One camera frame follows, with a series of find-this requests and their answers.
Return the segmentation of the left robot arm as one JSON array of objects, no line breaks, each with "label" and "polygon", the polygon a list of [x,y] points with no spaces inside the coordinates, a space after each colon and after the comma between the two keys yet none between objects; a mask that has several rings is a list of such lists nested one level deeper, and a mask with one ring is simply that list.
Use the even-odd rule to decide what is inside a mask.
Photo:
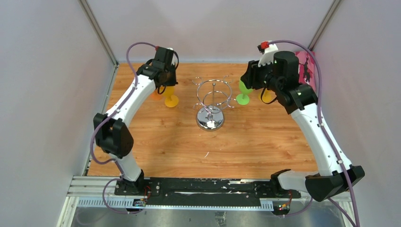
[{"label": "left robot arm", "polygon": [[152,95],[165,98],[165,105],[175,107],[178,97],[174,94],[177,85],[176,70],[179,57],[172,48],[154,47],[155,56],[134,70],[134,79],[117,103],[106,113],[97,113],[93,118],[94,133],[90,151],[97,145],[109,155],[120,171],[116,185],[129,195],[149,192],[145,185],[144,172],[133,156],[134,138],[129,125],[144,101]]}]

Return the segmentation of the green wine glass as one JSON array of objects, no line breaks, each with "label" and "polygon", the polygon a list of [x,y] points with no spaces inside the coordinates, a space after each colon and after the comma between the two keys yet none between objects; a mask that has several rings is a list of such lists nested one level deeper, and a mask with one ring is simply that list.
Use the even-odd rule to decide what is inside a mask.
[{"label": "green wine glass", "polygon": [[236,101],[240,105],[247,105],[250,102],[249,94],[253,92],[252,88],[247,88],[245,83],[239,80],[239,90],[240,94],[236,96]]}]

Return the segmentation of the orange wine glass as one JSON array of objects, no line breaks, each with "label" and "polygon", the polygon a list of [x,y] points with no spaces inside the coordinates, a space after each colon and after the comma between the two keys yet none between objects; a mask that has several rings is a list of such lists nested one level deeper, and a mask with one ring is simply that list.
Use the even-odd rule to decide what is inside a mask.
[{"label": "orange wine glass", "polygon": [[159,100],[161,100],[163,98],[163,96],[161,94],[159,94],[156,90],[154,90],[152,92],[150,97],[151,97],[152,100],[155,100],[155,101],[159,101]]}]

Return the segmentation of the yellow wine glass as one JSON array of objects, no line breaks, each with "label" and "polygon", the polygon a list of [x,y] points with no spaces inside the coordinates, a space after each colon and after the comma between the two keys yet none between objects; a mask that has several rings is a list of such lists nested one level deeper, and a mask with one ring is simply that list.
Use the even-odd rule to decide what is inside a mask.
[{"label": "yellow wine glass", "polygon": [[261,90],[261,92],[258,96],[258,99],[265,104],[270,103],[271,101],[273,101],[274,98],[275,98],[275,96],[272,94],[272,92],[270,92],[269,90],[267,90],[265,88]]},{"label": "yellow wine glass", "polygon": [[166,87],[163,96],[165,97],[165,105],[167,107],[173,108],[178,105],[179,99],[178,97],[174,94],[174,87]]}]

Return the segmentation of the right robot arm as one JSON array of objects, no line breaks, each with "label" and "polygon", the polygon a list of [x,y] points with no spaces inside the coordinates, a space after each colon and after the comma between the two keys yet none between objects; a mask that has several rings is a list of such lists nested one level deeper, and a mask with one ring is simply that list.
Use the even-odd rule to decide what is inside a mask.
[{"label": "right robot arm", "polygon": [[303,191],[316,201],[323,201],[349,191],[366,174],[342,152],[331,135],[314,89],[299,82],[299,59],[290,51],[272,54],[267,63],[249,61],[240,81],[246,89],[266,89],[275,93],[276,100],[297,123],[314,155],[316,173],[284,169],[271,175],[270,191],[283,197],[289,190]]}]

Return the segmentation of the yellow wine glass front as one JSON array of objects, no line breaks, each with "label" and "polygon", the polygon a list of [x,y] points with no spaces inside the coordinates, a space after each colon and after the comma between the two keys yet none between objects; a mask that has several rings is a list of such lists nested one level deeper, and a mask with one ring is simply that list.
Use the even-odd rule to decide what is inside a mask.
[{"label": "yellow wine glass front", "polygon": [[163,96],[165,97],[165,105],[167,107],[173,108],[178,105],[179,99],[178,97],[174,94],[174,87],[166,87]]}]

